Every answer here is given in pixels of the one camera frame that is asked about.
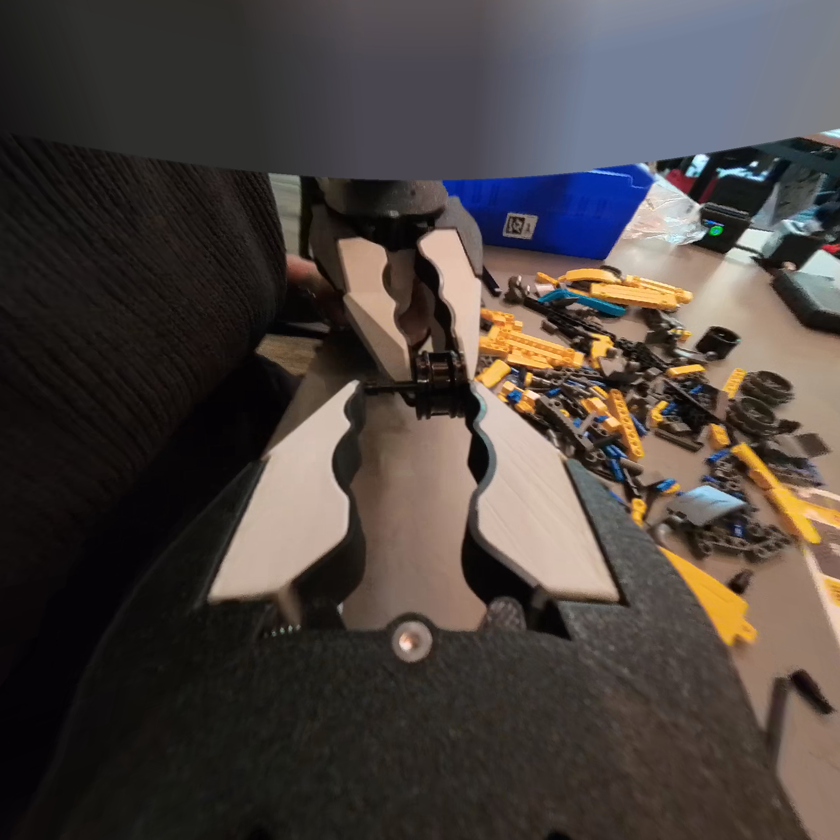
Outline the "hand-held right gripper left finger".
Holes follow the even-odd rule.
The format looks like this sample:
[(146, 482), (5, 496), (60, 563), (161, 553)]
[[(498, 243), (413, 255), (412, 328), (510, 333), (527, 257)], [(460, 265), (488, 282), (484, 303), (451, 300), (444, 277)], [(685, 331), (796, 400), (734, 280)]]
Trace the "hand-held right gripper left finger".
[(364, 388), (351, 381), (262, 459), (209, 604), (273, 602), (297, 625), (315, 605), (338, 606), (354, 592), (365, 566), (352, 492), (364, 420)]

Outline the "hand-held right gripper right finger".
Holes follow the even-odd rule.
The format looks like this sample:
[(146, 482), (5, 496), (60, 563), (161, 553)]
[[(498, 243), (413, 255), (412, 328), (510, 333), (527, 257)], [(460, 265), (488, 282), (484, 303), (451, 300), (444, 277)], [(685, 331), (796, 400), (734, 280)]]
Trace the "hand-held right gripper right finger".
[(479, 383), (465, 393), (474, 486), (464, 577), (482, 622), (560, 632), (565, 610), (623, 608), (623, 592), (565, 457)]

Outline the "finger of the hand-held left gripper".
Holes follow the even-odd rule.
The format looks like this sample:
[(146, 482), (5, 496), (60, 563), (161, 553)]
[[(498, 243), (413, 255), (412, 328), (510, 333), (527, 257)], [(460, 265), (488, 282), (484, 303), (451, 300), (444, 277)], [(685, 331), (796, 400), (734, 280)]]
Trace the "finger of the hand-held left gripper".
[(437, 299), (448, 314), (448, 336), (471, 381), (479, 357), (480, 278), (473, 272), (457, 230), (437, 228), (421, 237), (417, 246), (419, 255), (435, 269)]
[(395, 382), (412, 379), (411, 342), (399, 319), (413, 295), (413, 250), (390, 252), (362, 237), (339, 239), (337, 250), (351, 326), (381, 373)]

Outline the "person's left hand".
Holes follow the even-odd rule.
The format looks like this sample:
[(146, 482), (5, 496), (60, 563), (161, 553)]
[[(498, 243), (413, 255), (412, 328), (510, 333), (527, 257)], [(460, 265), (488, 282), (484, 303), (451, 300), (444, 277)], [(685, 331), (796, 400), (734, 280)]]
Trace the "person's left hand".
[[(342, 293), (313, 261), (291, 254), (287, 255), (286, 266), (286, 294), (276, 314), (279, 323), (323, 322), (330, 329), (350, 326)], [(411, 345), (425, 341), (433, 309), (425, 288), (415, 285), (407, 309), (397, 318), (399, 329)]]

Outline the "blue curved toy beam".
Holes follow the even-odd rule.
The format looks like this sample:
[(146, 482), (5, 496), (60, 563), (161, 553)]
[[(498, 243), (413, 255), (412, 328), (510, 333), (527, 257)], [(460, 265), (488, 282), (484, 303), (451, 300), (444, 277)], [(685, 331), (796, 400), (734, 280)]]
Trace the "blue curved toy beam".
[(582, 306), (610, 319), (619, 319), (627, 314), (627, 308), (618, 304), (591, 297), (577, 290), (557, 287), (537, 297), (537, 302), (553, 306)]

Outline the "pile of toy building pieces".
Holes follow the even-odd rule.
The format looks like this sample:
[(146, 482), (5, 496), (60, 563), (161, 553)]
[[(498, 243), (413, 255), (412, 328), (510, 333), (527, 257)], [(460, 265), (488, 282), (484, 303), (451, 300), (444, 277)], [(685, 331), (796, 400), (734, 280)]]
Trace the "pile of toy building pieces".
[[(676, 311), (626, 307), (608, 318), (582, 306), (553, 306), (537, 297), (554, 288), (584, 294), (584, 285), (559, 283), (542, 272), (527, 283), (511, 276), (506, 292), (486, 269), (482, 277), (499, 303), (540, 316), (549, 340), (584, 355), (584, 367), (533, 370), (479, 355), (478, 383), (537, 428), (560, 453), (613, 489), (631, 518), (666, 547), (663, 534), (686, 541), (700, 559), (725, 553), (758, 564), (797, 541), (820, 536), (796, 491), (820, 488), (815, 459), (828, 453), (818, 435), (780, 415), (772, 437), (750, 437), (726, 422), (730, 400), (751, 371), (736, 368), (720, 386), (711, 360), (688, 346), (691, 333)], [(667, 504), (701, 486), (749, 502), (740, 512), (695, 527), (672, 516)]]

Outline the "grey toy panel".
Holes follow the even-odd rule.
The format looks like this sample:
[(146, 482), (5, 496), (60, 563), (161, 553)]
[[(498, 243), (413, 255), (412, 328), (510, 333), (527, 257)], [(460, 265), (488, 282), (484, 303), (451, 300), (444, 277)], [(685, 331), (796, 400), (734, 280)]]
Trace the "grey toy panel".
[(682, 492), (671, 500), (666, 509), (695, 527), (704, 527), (718, 519), (745, 510), (749, 502), (714, 486), (699, 486)]

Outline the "yellow toy panel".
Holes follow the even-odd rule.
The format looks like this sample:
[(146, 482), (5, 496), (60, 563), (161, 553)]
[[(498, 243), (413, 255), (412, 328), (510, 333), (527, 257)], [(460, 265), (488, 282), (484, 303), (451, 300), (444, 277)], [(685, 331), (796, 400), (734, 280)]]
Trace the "yellow toy panel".
[(691, 590), (724, 644), (755, 643), (758, 632), (748, 619), (749, 605), (742, 596), (676, 553), (659, 551)]

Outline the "clear plastic bag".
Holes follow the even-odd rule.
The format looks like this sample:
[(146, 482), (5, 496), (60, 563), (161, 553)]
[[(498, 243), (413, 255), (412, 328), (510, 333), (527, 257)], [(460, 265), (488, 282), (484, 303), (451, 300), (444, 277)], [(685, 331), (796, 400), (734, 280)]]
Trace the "clear plastic bag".
[(625, 226), (619, 240), (656, 240), (667, 245), (693, 245), (706, 235), (700, 205), (659, 174)]

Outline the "black toy tyre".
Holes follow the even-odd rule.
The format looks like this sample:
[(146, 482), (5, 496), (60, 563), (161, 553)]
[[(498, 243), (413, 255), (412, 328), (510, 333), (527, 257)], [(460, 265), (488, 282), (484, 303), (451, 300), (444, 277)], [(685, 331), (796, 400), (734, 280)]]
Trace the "black toy tyre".
[(729, 401), (726, 422), (753, 438), (770, 438), (780, 432), (780, 421), (773, 409), (749, 396)]
[(794, 399), (795, 394), (790, 381), (771, 371), (747, 373), (740, 385), (740, 393), (768, 406), (789, 403)]

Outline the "black toy wheel rim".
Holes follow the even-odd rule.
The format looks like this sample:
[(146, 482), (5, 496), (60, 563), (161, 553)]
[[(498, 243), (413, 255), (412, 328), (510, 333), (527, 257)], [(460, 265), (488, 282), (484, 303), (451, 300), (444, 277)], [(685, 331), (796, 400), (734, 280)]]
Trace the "black toy wheel rim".
[(734, 331), (720, 326), (709, 327), (694, 347), (694, 351), (714, 361), (723, 361), (739, 347), (742, 339)]

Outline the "person's black knit sweater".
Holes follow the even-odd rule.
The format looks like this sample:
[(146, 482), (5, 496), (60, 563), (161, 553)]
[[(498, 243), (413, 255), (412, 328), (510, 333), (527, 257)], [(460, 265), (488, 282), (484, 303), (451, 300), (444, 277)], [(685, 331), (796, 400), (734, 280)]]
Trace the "person's black knit sweater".
[(138, 579), (261, 454), (295, 386), (264, 172), (2, 132), (2, 838)]

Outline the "black device with green light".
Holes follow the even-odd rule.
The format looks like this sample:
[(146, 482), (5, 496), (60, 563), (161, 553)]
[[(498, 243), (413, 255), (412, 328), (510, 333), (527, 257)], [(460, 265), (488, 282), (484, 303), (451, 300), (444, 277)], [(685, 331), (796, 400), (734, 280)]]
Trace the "black device with green light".
[(703, 235), (696, 247), (724, 256), (736, 248), (738, 242), (753, 222), (753, 215), (717, 203), (700, 205), (700, 225)]

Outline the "yellow printed sticker sheet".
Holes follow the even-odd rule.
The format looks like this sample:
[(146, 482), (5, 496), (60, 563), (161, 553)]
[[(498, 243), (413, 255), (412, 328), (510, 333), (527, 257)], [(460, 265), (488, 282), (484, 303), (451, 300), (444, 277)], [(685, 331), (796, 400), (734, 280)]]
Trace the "yellow printed sticker sheet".
[(836, 640), (839, 639), (839, 496), (823, 488), (796, 491), (805, 517), (813, 525), (820, 542), (806, 550), (815, 564), (826, 602), (826, 613)]

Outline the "long yellow toy frame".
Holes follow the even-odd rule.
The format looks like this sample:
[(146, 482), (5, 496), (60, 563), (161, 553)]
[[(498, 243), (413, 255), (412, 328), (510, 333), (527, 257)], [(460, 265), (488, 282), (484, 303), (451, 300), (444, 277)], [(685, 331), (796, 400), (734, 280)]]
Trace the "long yellow toy frame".
[(674, 312), (694, 299), (694, 294), (684, 288), (625, 275), (609, 266), (570, 270), (560, 276), (559, 283), (567, 287), (584, 285), (586, 294), (599, 301), (659, 312)]

